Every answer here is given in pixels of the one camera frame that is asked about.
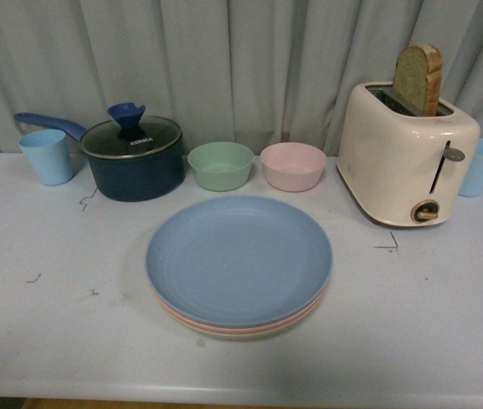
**glass lid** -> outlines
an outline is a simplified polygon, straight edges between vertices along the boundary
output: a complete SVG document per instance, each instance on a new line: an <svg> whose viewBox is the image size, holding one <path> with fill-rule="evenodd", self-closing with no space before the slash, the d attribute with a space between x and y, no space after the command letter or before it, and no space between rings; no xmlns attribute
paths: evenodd
<svg viewBox="0 0 483 409"><path fill-rule="evenodd" d="M86 130L80 140L82 150L97 158L139 158L163 151L181 138L181 128L175 122L143 117L144 109L131 103L110 107L114 120Z"/></svg>

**stack of plates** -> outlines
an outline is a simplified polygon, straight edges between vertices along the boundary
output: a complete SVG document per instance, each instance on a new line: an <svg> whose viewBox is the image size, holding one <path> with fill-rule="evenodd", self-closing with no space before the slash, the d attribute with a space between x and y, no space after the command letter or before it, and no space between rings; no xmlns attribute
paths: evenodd
<svg viewBox="0 0 483 409"><path fill-rule="evenodd" d="M330 241L306 213L278 200L207 200L171 217L147 251L157 299L191 328L222 337L293 325L322 297Z"/></svg>

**bread slice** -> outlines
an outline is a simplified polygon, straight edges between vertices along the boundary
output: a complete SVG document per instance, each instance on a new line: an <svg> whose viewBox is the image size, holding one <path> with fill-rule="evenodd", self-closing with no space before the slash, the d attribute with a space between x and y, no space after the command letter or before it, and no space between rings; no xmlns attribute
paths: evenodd
<svg viewBox="0 0 483 409"><path fill-rule="evenodd" d="M396 61L393 91L426 115L435 116L444 60L437 48L418 44L405 48Z"/></svg>

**curtain fold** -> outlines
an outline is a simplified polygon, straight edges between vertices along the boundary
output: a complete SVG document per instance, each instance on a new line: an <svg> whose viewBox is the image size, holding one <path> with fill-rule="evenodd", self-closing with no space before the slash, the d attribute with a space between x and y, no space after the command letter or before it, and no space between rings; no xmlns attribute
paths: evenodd
<svg viewBox="0 0 483 409"><path fill-rule="evenodd" d="M412 43L440 49L441 96L483 136L483 0L0 0L0 152L33 129L16 112L88 127L133 101L178 122L187 152L336 155L353 87L392 81Z"/></svg>

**table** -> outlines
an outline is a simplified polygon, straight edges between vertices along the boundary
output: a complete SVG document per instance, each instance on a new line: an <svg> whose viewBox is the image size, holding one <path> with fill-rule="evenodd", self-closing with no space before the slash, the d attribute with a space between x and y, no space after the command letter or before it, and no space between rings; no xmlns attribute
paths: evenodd
<svg viewBox="0 0 483 409"><path fill-rule="evenodd" d="M58 187L0 153L0 396L224 405L483 407L483 195L451 218L369 220L329 158L317 187L270 187L258 158L227 193L186 180L162 198L107 199L84 157ZM181 325L145 272L153 232L201 200L259 195L312 216L334 249L317 308L287 331L232 341Z"/></svg>

